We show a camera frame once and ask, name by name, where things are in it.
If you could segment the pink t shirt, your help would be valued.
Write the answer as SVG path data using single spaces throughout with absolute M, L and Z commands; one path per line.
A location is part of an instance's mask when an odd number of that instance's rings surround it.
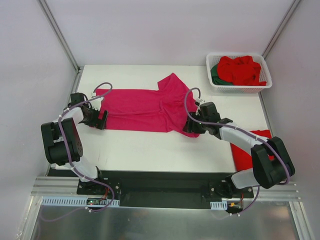
M 157 90 L 113 89 L 101 102 L 100 112 L 108 112 L 106 129 L 169 133 L 175 131 L 189 138 L 183 128 L 187 112 L 197 106 L 189 88 L 174 73 L 157 83 Z

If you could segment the white plastic laundry basket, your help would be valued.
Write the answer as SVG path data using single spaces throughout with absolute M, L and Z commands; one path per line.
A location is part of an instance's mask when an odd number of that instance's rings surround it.
M 218 93 L 257 94 L 273 85 L 265 59 L 256 53 L 211 52 L 205 63 L 209 84 Z

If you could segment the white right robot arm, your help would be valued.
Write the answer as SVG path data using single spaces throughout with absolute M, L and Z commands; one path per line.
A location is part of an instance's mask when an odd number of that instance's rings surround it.
M 198 105 L 195 112 L 187 112 L 183 128 L 187 133 L 209 133 L 249 154 L 252 166 L 227 176 L 217 187 L 216 194 L 235 198 L 243 189 L 286 185 L 295 174 L 295 167 L 283 140 L 279 137 L 262 137 L 239 127 L 229 118 L 221 118 L 213 102 Z

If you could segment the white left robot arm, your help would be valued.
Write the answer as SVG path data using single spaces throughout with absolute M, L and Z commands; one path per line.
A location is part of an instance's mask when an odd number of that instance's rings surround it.
M 91 99 L 84 93 L 73 93 L 62 114 L 40 127 L 47 161 L 68 168 L 81 182 L 89 182 L 88 188 L 96 195 L 105 191 L 106 182 L 99 178 L 98 167 L 84 156 L 77 126 L 84 124 L 98 130 L 106 128 L 109 113 L 102 110 L 103 99 L 96 93 L 92 94 Z

